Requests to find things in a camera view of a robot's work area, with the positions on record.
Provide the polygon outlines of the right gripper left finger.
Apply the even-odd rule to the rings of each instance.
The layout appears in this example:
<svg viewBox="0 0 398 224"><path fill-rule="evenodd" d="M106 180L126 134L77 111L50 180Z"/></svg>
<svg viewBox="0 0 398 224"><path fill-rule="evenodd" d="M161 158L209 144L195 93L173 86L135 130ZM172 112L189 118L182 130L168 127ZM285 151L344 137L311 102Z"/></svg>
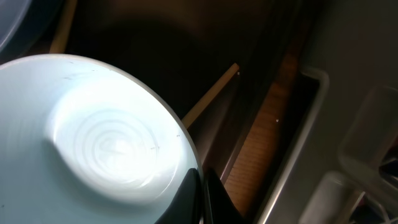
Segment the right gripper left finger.
<svg viewBox="0 0 398 224"><path fill-rule="evenodd" d="M199 224L202 209L202 186L198 171L187 171L171 204L155 224Z"/></svg>

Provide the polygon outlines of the dark blue plate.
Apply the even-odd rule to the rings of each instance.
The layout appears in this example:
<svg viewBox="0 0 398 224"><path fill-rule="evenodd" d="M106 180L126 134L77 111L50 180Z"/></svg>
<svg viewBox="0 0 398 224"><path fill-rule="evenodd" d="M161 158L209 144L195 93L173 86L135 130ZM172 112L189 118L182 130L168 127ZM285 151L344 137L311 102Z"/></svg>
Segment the dark blue plate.
<svg viewBox="0 0 398 224"><path fill-rule="evenodd" d="M25 17L31 0L1 0L1 51Z"/></svg>

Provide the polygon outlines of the light blue bowl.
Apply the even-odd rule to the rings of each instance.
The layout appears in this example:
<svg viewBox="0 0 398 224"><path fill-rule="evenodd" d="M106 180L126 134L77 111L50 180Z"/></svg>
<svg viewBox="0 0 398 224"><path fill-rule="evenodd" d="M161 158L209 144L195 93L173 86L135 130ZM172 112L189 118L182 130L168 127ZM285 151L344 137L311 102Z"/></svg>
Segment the light blue bowl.
<svg viewBox="0 0 398 224"><path fill-rule="evenodd" d="M172 108L132 75L43 54L1 65L1 222L156 223L203 174Z"/></svg>

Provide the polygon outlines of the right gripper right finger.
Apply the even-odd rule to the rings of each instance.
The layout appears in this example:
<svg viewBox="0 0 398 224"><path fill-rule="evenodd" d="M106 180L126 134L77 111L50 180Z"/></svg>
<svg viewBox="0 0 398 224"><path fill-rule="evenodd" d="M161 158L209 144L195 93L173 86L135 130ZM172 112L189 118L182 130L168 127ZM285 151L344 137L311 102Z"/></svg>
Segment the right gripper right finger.
<svg viewBox="0 0 398 224"><path fill-rule="evenodd" d="M204 224L244 224L220 178L208 169L204 181Z"/></svg>

